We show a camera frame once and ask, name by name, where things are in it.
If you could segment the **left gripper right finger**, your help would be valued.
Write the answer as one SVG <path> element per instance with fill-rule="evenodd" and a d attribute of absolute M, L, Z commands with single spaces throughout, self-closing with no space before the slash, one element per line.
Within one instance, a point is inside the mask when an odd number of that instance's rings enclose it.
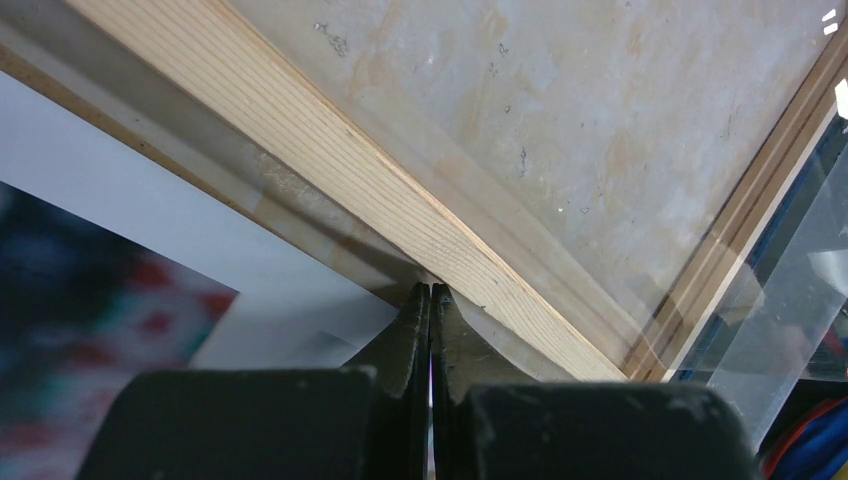
<path fill-rule="evenodd" d="M 469 390 L 476 385 L 532 384 L 535 380 L 472 328 L 445 284 L 431 288 L 430 357 L 435 475 L 476 479 L 478 433 L 466 401 Z"/>

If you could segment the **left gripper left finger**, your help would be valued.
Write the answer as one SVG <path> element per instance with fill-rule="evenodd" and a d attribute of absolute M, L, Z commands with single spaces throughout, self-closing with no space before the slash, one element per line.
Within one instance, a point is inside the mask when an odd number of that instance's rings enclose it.
<path fill-rule="evenodd" d="M 430 306 L 430 287 L 414 285 L 395 319 L 346 363 L 374 374 L 361 479 L 426 477 Z"/>

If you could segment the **transparent plastic sheet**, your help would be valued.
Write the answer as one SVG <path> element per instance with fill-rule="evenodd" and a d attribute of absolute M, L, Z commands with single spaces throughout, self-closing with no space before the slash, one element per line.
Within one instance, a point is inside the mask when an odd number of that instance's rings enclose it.
<path fill-rule="evenodd" d="M 645 326 L 842 1 L 238 1 L 498 252 L 572 257 Z M 26 83 L 392 301 L 411 262 L 60 1 L 5 1 Z"/>

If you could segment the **wooden picture frame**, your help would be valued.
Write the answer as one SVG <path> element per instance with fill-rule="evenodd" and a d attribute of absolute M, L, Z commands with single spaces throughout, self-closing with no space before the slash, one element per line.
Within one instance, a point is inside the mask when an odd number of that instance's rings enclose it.
<path fill-rule="evenodd" d="M 238 1 L 75 1 L 72 8 L 268 156 L 425 271 L 482 308 L 525 346 L 580 380 L 664 381 L 710 314 L 845 95 L 847 5 L 821 15 L 823 55 L 768 131 L 714 223 L 652 318 L 638 325 L 595 294 L 567 257 L 551 268 L 519 243 L 494 249 L 411 168 L 235 8 Z"/>

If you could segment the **printed photo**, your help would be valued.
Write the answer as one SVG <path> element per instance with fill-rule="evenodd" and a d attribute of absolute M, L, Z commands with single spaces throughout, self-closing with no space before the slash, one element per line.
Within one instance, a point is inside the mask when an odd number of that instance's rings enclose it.
<path fill-rule="evenodd" d="M 75 114 L 1 53 L 1 475 L 71 479 L 130 380 L 335 367 L 396 308 Z"/>

